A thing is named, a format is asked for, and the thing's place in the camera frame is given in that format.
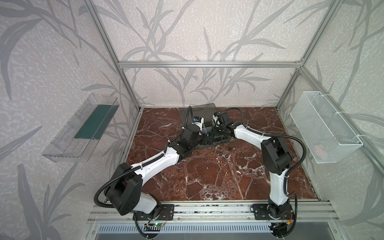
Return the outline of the grey compartment organizer box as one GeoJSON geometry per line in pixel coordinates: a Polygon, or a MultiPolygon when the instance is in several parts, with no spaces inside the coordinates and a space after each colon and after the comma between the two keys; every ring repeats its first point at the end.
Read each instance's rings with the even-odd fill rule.
{"type": "MultiPolygon", "coordinates": [[[[209,131],[212,131],[213,114],[214,114],[214,112],[217,112],[217,111],[218,111],[218,109],[216,108],[214,103],[205,104],[205,105],[198,105],[198,106],[192,107],[192,112],[193,112],[194,117],[199,116],[199,117],[204,118],[202,134],[209,132],[209,131]]],[[[230,136],[216,135],[215,134],[215,140],[211,146],[201,146],[200,144],[198,144],[196,149],[204,149],[204,148],[209,148],[212,146],[218,146],[221,144],[229,143],[230,141],[231,141],[230,136]]]]}

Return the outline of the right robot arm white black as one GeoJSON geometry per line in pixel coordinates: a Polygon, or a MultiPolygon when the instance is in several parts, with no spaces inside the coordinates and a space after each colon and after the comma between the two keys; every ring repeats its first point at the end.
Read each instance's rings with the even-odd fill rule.
{"type": "Polygon", "coordinates": [[[228,113],[232,109],[213,114],[213,129],[223,135],[252,144],[262,151],[264,166],[270,173],[271,183],[268,213],[271,218],[278,219],[290,208],[288,178],[290,173],[305,160],[307,148],[303,141],[296,137],[267,134],[246,126],[244,122],[234,122],[228,113]],[[300,160],[293,166],[291,165],[293,156],[286,139],[299,143],[303,150],[300,160]]]}

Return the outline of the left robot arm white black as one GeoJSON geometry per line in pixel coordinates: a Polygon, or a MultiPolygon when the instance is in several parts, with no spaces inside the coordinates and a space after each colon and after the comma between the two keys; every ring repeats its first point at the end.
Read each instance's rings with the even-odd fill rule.
{"type": "Polygon", "coordinates": [[[111,179],[94,195],[94,203],[102,208],[114,208],[124,216],[130,212],[142,212],[151,218],[161,212],[161,203],[150,194],[142,192],[149,179],[189,157],[199,146],[210,146],[215,132],[198,125],[188,125],[165,148],[151,158],[137,164],[123,163],[115,170],[111,179]]]}

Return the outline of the aluminium frame back crossbar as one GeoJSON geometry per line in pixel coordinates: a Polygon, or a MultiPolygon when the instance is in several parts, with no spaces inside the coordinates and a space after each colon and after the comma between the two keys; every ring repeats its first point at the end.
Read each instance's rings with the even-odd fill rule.
{"type": "Polygon", "coordinates": [[[129,68],[299,68],[295,61],[209,62],[209,61],[121,61],[122,69],[129,68]]]}

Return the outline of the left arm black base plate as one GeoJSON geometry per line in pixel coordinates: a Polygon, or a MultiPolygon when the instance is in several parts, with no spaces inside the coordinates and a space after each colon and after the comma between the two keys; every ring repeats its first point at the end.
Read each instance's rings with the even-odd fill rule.
{"type": "Polygon", "coordinates": [[[160,204],[156,206],[149,214],[144,212],[134,212],[134,216],[138,221],[171,221],[173,220],[175,212],[175,205],[173,204],[160,204]]]}

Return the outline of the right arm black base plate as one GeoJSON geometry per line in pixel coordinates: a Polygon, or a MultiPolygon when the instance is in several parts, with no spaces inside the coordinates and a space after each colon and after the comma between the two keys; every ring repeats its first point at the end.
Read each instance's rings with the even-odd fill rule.
{"type": "Polygon", "coordinates": [[[292,207],[288,207],[283,213],[273,217],[268,204],[253,204],[250,207],[250,211],[254,214],[255,220],[260,221],[288,221],[292,220],[294,216],[292,207]]]}

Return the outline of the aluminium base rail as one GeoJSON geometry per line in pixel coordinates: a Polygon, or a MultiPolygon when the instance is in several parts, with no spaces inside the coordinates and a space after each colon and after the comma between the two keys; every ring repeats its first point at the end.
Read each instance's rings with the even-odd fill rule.
{"type": "MultiPolygon", "coordinates": [[[[173,201],[164,202],[174,205],[174,210],[168,216],[173,219],[167,223],[251,223],[273,222],[268,214],[254,210],[254,204],[266,204],[266,201],[173,201]]],[[[330,202],[309,200],[298,201],[297,222],[338,222],[330,202]]],[[[96,223],[133,223],[133,213],[121,216],[115,209],[98,206],[92,208],[87,219],[88,224],[96,223]]]]}

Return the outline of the clear plastic wall bin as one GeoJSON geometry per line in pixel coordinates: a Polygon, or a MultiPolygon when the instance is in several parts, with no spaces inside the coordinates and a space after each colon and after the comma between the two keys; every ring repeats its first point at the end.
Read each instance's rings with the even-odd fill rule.
{"type": "Polygon", "coordinates": [[[119,106],[117,97],[90,94],[42,155],[55,163],[86,163],[119,106]]]}

